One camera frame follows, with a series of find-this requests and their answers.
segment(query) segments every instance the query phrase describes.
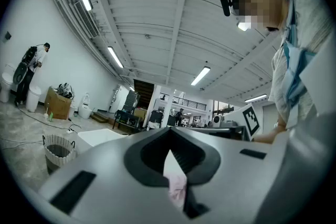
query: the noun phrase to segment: trash bin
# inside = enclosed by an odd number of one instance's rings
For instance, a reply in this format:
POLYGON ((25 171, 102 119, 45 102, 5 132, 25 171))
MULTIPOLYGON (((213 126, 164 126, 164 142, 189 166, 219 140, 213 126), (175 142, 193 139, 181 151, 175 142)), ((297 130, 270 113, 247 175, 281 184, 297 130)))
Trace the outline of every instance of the trash bin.
POLYGON ((48 174, 76 158, 75 142, 51 134, 42 136, 48 174))
POLYGON ((75 110, 77 109, 76 106, 74 106, 73 104, 70 106, 70 110, 69 110, 69 116, 68 118, 71 118, 75 112, 75 110))
POLYGON ((38 100, 41 95, 41 89, 35 85, 29 85, 29 91, 26 102, 26 109, 29 112, 35 112, 38 100))

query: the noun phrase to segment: cardboard box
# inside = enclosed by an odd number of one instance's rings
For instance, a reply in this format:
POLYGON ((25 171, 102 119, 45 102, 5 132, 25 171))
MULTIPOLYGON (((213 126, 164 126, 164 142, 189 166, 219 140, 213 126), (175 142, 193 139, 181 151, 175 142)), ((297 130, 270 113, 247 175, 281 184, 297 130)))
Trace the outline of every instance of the cardboard box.
POLYGON ((144 109, 134 109, 134 116, 140 117, 140 121, 144 121, 147 114, 147 110, 144 109))
POLYGON ((57 94, 52 87, 49 87, 46 100, 44 101, 44 108, 47 110, 48 103, 48 115, 53 113, 53 119, 66 120, 68 118, 71 99, 65 98, 57 94))

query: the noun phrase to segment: black slot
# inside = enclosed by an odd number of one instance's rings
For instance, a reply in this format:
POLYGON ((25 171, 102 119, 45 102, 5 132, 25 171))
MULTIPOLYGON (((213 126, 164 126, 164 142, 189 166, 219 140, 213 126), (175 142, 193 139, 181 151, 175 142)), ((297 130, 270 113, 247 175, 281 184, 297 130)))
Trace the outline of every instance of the black slot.
POLYGON ((246 148, 239 153, 258 159, 264 159, 266 157, 266 153, 264 152, 248 150, 246 148))
POLYGON ((84 192, 91 185, 95 174, 81 171, 77 174, 51 201, 50 203, 69 214, 80 200, 84 192))
POLYGON ((125 167, 146 186, 168 187, 163 168, 169 150, 191 186, 208 182, 221 163, 221 157, 213 147, 178 129, 165 128, 133 144, 125 153, 125 167))
POLYGON ((191 190, 191 187, 189 186, 189 184, 187 184, 183 212, 189 218, 195 218, 208 211, 209 211, 209 208, 207 208, 204 204, 199 204, 196 201, 195 196, 191 190))

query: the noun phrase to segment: white column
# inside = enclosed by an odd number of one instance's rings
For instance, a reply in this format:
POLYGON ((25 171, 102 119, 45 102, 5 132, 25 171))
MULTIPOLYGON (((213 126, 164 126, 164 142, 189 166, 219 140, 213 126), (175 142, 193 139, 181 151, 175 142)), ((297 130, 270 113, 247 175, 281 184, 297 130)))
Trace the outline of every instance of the white column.
POLYGON ((161 92, 161 86, 160 85, 155 85, 151 101, 149 102, 149 105, 148 105, 147 114, 146 114, 145 120, 143 121, 142 127, 144 127, 144 128, 148 124, 149 118, 151 117, 151 114, 152 114, 153 107, 155 105, 155 101, 156 101, 157 98, 160 97, 160 92, 161 92))
POLYGON ((170 109, 172 109, 173 97, 174 97, 174 91, 172 89, 170 89, 167 105, 164 108, 164 114, 163 114, 161 127, 167 127, 167 122, 168 122, 168 118, 169 118, 169 114, 170 114, 170 109))

